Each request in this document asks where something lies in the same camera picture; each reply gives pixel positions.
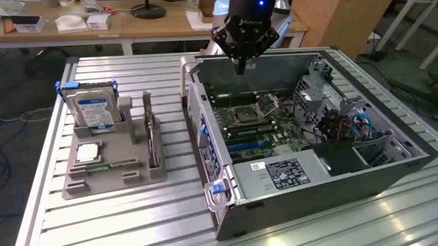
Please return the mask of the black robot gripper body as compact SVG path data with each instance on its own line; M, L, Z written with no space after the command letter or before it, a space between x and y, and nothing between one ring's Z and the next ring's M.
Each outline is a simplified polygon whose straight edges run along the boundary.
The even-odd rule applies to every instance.
M226 27L238 43L241 56L242 29L266 30L271 26L275 1L230 1Z

